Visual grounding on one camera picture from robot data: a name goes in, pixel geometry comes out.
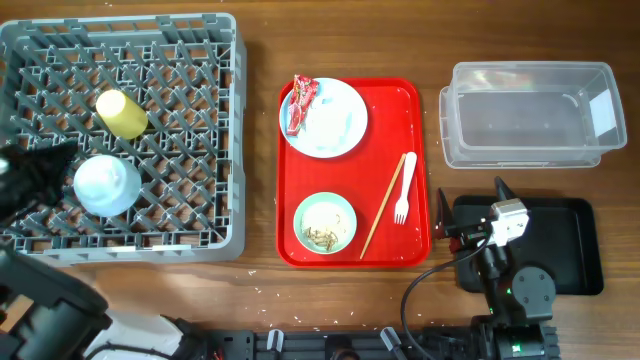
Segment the chopstick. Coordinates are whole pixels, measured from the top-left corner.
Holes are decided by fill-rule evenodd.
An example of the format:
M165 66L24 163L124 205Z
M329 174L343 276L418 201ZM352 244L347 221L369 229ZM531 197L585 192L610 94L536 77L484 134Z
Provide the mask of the chopstick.
M400 174L400 169L402 169L402 164L404 163L404 159L406 157L407 157L407 154L402 154L402 157L400 157L400 162L398 163L396 172L393 174L393 178L391 179L391 183L389 184L387 193L384 194L384 199L382 199L382 204L380 205L380 209L378 210L378 215L376 215L376 219L373 221L373 226L371 226L371 230L369 231L369 236L367 237L367 242L364 244L364 249L362 249L362 254L360 254L360 260L362 260L362 258L364 257L364 253L367 252L367 248L369 247L369 243L371 242L373 233L376 231L376 227L378 226L378 221L380 221L380 216L382 216L384 207L385 205L387 205L387 200L389 200L389 195L391 195L391 190L393 190L393 185L395 185L396 180L398 179L398 174Z

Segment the gray dish rack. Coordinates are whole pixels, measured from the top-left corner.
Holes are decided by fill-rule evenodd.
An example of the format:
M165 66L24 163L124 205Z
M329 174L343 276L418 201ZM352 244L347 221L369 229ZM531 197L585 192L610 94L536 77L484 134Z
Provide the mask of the gray dish rack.
M245 244L242 122L247 51L233 16L184 14L11 21L0 27L0 138L27 149L67 140L79 156L56 209L0 235L54 266L225 261ZM108 89L147 112L134 140L95 112ZM72 188L88 157L131 161L143 187L120 216L86 213Z

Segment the wooden surface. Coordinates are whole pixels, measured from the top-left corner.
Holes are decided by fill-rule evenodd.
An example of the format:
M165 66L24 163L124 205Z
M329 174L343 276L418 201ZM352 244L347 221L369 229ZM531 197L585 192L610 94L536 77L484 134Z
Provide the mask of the wooden surface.
M420 90L429 189L450 199L488 194L500 175L521 195L582 197L595 208L605 290L559 296L553 324L564 359L640 358L640 25L635 1L0 1L0 20L229 12L249 63L244 123L247 246L225 264L85 265L69 270L111 307L183 317L207 327L268 330L373 329L399 325L400 298L419 273L451 258L438 242L426 263L401 271L300 271L274 247L277 96L294 73L398 76ZM438 93L453 66L480 60L604 61L624 106L628 145L584 170L453 170L439 143ZM410 299L414 326L466 324L486 313L445 271Z

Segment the red candy wrapper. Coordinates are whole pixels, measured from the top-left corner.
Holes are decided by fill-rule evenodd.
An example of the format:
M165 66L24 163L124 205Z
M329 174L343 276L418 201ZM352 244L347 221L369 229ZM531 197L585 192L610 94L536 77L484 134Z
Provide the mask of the red candy wrapper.
M318 93L318 82L312 78L296 75L293 79L293 93L289 102L291 121L287 126L287 135L297 136L304 124L307 110Z

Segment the light green bowl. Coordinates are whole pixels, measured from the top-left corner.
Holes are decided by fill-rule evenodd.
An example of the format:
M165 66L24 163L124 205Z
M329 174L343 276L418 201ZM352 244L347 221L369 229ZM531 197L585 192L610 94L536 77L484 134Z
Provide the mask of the light green bowl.
M314 244L313 241L311 241L311 239L309 239L302 231L302 215L312 205L315 205L317 203L322 203L322 202L332 203L342 208L345 214L347 214L349 224L351 224L351 228L348 230L345 240L336 244L331 249L331 251L327 251L327 249ZM329 192L316 193L304 199L298 206L298 209L296 210L295 215L293 215L293 231L296 233L296 237L298 238L298 241L300 241L302 246L307 248L309 251L314 252L316 254L320 254L320 255L335 254L338 251L341 251L342 249L346 248L347 245L351 243L351 240L353 240L353 237L356 234L357 227L358 227L358 222L356 219L356 212L353 211L353 207L351 206L351 204L349 204L349 202L345 200L342 196L334 193L329 193Z

